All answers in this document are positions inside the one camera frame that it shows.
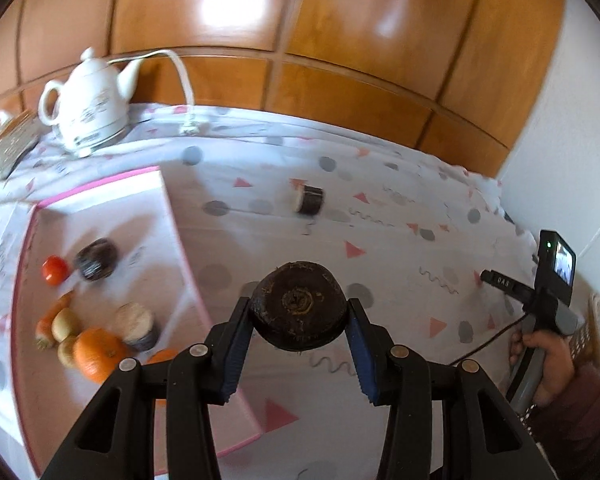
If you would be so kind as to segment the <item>person's right hand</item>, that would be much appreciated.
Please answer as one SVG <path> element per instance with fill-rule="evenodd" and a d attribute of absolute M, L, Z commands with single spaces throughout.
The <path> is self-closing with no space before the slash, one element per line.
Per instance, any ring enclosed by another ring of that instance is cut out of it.
<path fill-rule="evenodd" d="M 545 352 L 542 379 L 536 388 L 533 402 L 540 408 L 549 406 L 570 384 L 574 365 L 568 342 L 548 330 L 531 334 L 515 332 L 509 341 L 509 364 L 515 365 L 527 348 Z"/>

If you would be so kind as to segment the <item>dark red sleeve forearm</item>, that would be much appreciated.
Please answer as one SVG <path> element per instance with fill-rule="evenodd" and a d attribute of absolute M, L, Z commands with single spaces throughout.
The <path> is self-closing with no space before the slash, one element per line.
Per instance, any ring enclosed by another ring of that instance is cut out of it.
<path fill-rule="evenodd" d="M 533 409 L 529 426 L 559 479 L 600 479 L 600 372 L 579 367 L 551 404 Z"/>

